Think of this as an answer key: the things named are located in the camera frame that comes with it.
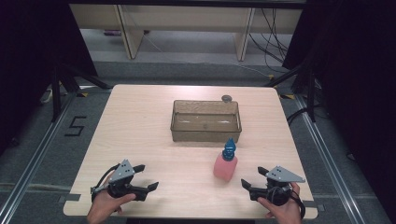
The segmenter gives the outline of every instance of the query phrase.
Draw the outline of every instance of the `black strap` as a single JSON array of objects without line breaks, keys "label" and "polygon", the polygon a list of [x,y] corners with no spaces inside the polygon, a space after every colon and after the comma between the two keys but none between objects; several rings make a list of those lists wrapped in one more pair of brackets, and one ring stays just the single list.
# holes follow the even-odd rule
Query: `black strap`
[{"label": "black strap", "polygon": [[[95,187],[93,187],[93,188],[94,188],[94,189],[99,188],[99,186],[102,184],[102,182],[103,182],[103,180],[106,178],[106,176],[107,176],[111,171],[117,170],[117,168],[119,168],[119,166],[120,166],[120,164],[117,164],[117,165],[115,165],[115,166],[112,166],[110,169],[108,169],[108,170],[105,172],[105,174],[102,176],[102,178],[100,178],[98,184],[97,184]],[[93,200],[95,199],[96,195],[97,195],[97,192],[94,192],[94,191],[93,191],[93,192],[92,192],[92,196],[91,196],[91,201],[92,201],[92,202],[93,202]]]},{"label": "black strap", "polygon": [[293,197],[292,194],[291,194],[291,195],[290,195],[290,198],[293,199],[295,202],[297,202],[297,204],[300,206],[300,216],[301,216],[301,219],[303,219],[304,216],[305,216],[305,205],[304,205],[304,203],[301,201],[301,199],[300,199],[300,197],[298,196],[298,194],[297,194],[295,191],[293,191],[293,192],[297,195],[297,197],[295,198],[295,197]]}]

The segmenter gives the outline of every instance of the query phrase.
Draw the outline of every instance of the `small round object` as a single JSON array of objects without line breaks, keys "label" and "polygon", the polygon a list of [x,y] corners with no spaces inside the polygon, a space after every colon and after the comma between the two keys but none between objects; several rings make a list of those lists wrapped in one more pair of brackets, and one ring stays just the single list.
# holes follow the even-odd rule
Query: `small round object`
[{"label": "small round object", "polygon": [[223,95],[221,96],[221,100],[224,103],[230,103],[233,100],[233,97],[231,97],[231,95]]}]

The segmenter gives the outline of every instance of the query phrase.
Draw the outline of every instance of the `wooden table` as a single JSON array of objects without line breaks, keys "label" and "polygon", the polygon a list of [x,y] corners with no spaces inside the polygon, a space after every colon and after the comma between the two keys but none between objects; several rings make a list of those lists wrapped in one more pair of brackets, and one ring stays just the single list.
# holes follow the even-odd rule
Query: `wooden table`
[{"label": "wooden table", "polygon": [[[236,144],[238,158],[233,179],[226,183],[213,176],[216,157],[225,143],[173,142],[170,131],[175,100],[220,101],[231,95],[239,104],[242,132]],[[111,166],[128,159],[145,164],[134,176],[134,186],[160,185],[145,202],[122,206],[125,217],[161,218],[263,218],[265,208],[249,199],[241,178],[265,188],[257,167],[276,165],[305,178],[290,129],[272,88],[118,85],[108,99],[91,144],[66,202],[68,216],[86,216],[91,207],[90,187]],[[300,184],[301,198],[313,201],[308,182]],[[316,208],[306,208],[305,218],[315,218]]]}]

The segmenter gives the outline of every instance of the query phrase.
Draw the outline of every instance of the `black wire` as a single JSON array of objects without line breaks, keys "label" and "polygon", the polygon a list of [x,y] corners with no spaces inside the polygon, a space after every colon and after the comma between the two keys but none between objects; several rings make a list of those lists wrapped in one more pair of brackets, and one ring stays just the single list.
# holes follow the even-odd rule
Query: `black wire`
[{"label": "black wire", "polygon": [[305,205],[301,201],[300,196],[298,195],[298,193],[296,191],[294,191],[294,190],[292,190],[292,192],[294,192],[297,195],[297,197],[295,198],[295,197],[292,196],[292,194],[290,194],[290,198],[293,199],[295,202],[297,202],[297,204],[300,206],[300,209],[301,209],[300,210],[300,217],[301,217],[301,219],[303,219],[304,216],[305,216]]},{"label": "black wire", "polygon": [[[262,38],[266,41],[266,42],[269,42],[268,41],[268,39],[267,39],[267,37],[265,37],[263,34],[261,34],[262,35]],[[275,44],[273,44],[273,43],[271,43],[270,42],[270,45],[272,45],[273,47],[275,47],[275,48],[279,48],[279,46],[278,45],[275,45]]]},{"label": "black wire", "polygon": [[283,71],[278,71],[274,68],[272,68],[268,62],[267,62],[267,54],[270,55],[271,57],[273,57],[274,59],[278,60],[280,63],[283,63],[283,61],[281,59],[279,59],[278,57],[275,56],[275,54],[269,52],[267,49],[263,48],[259,43],[256,42],[256,40],[253,38],[253,36],[251,34],[249,34],[250,38],[253,40],[253,43],[262,51],[264,51],[265,55],[264,55],[264,61],[265,61],[265,65],[272,71],[274,72],[278,72],[278,73],[286,73]]},{"label": "black wire", "polygon": [[112,166],[110,169],[108,169],[108,171],[105,172],[105,174],[102,176],[102,178],[100,178],[98,184],[95,186],[96,188],[99,188],[99,186],[101,185],[102,181],[106,178],[106,176],[113,170],[116,170],[117,168],[119,168],[120,164],[117,164],[115,166]]},{"label": "black wire", "polygon": [[270,51],[268,51],[267,49],[263,48],[259,43],[257,43],[257,41],[253,38],[253,36],[251,34],[250,38],[251,40],[253,40],[253,43],[262,51],[264,51],[266,54],[270,55],[271,57],[273,57],[274,59],[276,59],[278,62],[283,63],[283,60],[281,60],[280,58],[276,57],[275,54],[271,53]]},{"label": "black wire", "polygon": [[271,26],[270,22],[268,21],[267,16],[265,15],[265,12],[264,12],[263,9],[262,9],[262,15],[264,16],[265,21],[267,22],[267,25],[268,25],[268,27],[270,28],[270,31],[271,31],[269,40],[271,40],[271,35],[273,35],[275,40],[276,40],[276,43],[277,43],[277,46],[275,46],[275,47],[278,48],[279,50],[281,50],[282,47],[285,48],[283,50],[287,50],[288,48],[285,45],[283,45],[279,41],[279,39],[277,38],[277,33],[276,33],[276,9],[273,8],[273,25],[272,26]]},{"label": "black wire", "polygon": [[[318,104],[318,105],[314,105],[314,108],[316,107],[321,107],[322,104]],[[289,126],[291,125],[291,123],[294,121],[294,119],[296,119],[299,115],[303,114],[304,112],[306,112],[308,110],[307,107],[304,107],[302,109],[297,110],[296,112],[294,112],[293,114],[291,114],[290,116],[288,116],[287,121]]]}]

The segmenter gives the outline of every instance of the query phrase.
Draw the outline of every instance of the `clear plastic container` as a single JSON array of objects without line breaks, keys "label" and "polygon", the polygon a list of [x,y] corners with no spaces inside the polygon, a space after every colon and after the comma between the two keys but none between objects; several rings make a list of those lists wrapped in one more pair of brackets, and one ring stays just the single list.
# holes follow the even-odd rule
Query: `clear plastic container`
[{"label": "clear plastic container", "polygon": [[237,102],[174,101],[171,131],[175,142],[238,141],[242,132]]}]

